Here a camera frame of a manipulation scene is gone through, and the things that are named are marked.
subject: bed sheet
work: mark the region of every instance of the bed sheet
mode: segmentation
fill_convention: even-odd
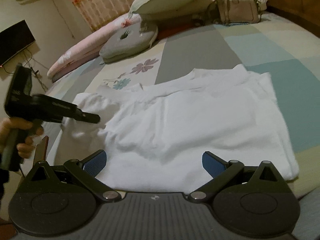
[[[193,68],[231,69],[240,63],[250,71],[271,73],[300,166],[299,177],[289,186],[297,197],[320,187],[320,40],[275,14],[265,13],[258,24],[185,31],[108,65],[98,57],[58,80],[47,95],[72,102],[76,94],[94,93],[103,83],[119,90],[167,82]],[[53,164],[60,125],[45,123],[44,129],[47,160]]]

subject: blue gripper pad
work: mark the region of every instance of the blue gripper pad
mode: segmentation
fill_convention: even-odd
[[[104,150],[98,150],[81,161],[80,167],[91,176],[97,176],[107,164],[107,154]]]
[[[221,163],[217,159],[210,156],[211,153],[205,152],[202,155],[202,166],[204,169],[213,177],[217,177],[222,172],[224,172],[226,168],[226,162]]]

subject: folded pink quilt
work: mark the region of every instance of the folded pink quilt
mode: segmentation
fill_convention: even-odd
[[[101,27],[68,49],[56,63],[52,65],[47,73],[47,77],[55,82],[85,62],[97,57],[102,46],[117,30],[140,21],[141,18],[139,14],[135,14],[131,19],[128,19],[127,13],[119,16],[117,19]]]

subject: wall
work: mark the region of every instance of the wall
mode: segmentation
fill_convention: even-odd
[[[50,68],[67,49],[91,33],[90,28],[70,0],[54,1],[73,32],[74,39],[52,0],[39,0],[25,5],[20,5],[15,0],[0,0],[0,31],[25,20],[36,39],[36,43],[29,46],[28,49],[33,53],[33,58],[47,68]],[[23,53],[16,55],[4,66],[7,71],[13,72],[18,62],[25,62]],[[39,70],[42,82],[50,87],[52,83],[46,78],[47,69],[33,60],[30,63],[35,70]],[[2,105],[10,80],[11,76],[0,69],[0,119],[6,116]],[[44,93],[35,78],[32,83],[32,93]],[[0,210],[0,217],[5,220],[8,219],[9,200],[20,180],[20,176],[15,173],[11,173],[10,177],[10,182],[5,185],[6,193]]]

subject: beige handbag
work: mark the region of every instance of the beige handbag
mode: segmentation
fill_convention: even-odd
[[[216,0],[222,24],[258,23],[261,10],[258,0]]]

